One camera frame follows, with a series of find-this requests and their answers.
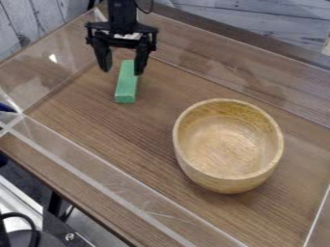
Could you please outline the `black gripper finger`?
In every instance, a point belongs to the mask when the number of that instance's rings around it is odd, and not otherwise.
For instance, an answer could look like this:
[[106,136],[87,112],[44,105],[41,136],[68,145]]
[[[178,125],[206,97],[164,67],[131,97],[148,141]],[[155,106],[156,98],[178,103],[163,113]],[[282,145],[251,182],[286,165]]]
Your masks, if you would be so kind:
[[134,74],[139,76],[147,66],[150,55],[150,42],[142,41],[136,47],[136,54],[134,59]]
[[104,72],[112,68],[112,52],[107,43],[100,39],[92,40],[94,54],[98,60],[98,65]]

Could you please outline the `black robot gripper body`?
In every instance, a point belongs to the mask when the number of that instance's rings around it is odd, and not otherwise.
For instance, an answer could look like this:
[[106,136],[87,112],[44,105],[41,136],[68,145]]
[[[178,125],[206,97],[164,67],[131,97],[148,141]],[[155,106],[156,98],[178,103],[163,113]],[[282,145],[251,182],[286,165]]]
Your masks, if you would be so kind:
[[87,44],[95,50],[111,47],[156,50],[159,30],[138,22],[135,0],[107,0],[108,20],[88,22]]

